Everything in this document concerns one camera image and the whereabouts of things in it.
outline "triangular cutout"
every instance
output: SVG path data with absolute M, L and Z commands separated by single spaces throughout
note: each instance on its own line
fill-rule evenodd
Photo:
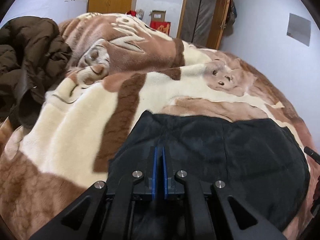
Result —
M 258 223 L 258 221 L 233 197 L 228 197 L 228 201 L 241 230 L 245 230 Z
M 70 210 L 68 214 L 63 217 L 63 219 L 61 220 L 61 224 L 70 227 L 73 230 L 78 230 L 87 213 L 90 203 L 91 197 L 85 197 L 72 210 Z

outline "folded clothing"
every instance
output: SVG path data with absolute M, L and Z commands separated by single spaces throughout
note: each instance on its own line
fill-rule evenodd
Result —
M 0 118 L 32 128 L 45 92 L 62 81 L 71 49 L 48 18 L 19 17 L 0 30 Z
M 109 177 L 134 170 L 152 146 L 167 146 L 171 158 L 202 181 L 225 181 L 280 231 L 307 194 L 310 174 L 305 156 L 290 130 L 272 119 L 232 123 L 145 111 L 111 161 Z

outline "metal screw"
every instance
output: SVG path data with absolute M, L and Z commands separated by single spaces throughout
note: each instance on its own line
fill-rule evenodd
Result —
M 103 188 L 104 187 L 104 182 L 99 180 L 94 184 L 95 188 Z
M 132 173 L 132 176 L 134 176 L 135 178 L 140 178 L 142 176 L 142 171 L 134 171 Z
M 216 185 L 217 188 L 223 188 L 226 186 L 226 184 L 222 180 L 217 180 L 214 184 Z
M 178 175 L 179 177 L 181 177 L 181 178 L 186 177 L 187 174 L 188 174 L 188 173 L 187 173 L 186 171 L 178 171 L 178 172 L 177 172 L 177 175 Z

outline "brown jacket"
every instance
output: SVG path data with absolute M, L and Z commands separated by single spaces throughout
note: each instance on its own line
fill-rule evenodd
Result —
M 64 77 L 70 47 L 47 18 L 19 17 L 0 30 L 0 118 L 32 128 L 45 92 Z

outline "plush blanket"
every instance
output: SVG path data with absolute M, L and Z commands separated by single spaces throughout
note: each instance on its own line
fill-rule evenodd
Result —
M 121 14 L 85 14 L 60 25 L 73 50 L 68 76 L 47 94 L 32 130 L 0 128 L 0 214 L 28 239 L 97 180 L 140 115 L 207 115 L 230 122 L 271 118 L 301 148 L 315 149 L 292 104 L 240 58 L 198 49 Z M 306 156 L 307 196 L 284 235 L 312 218 L 320 168 Z

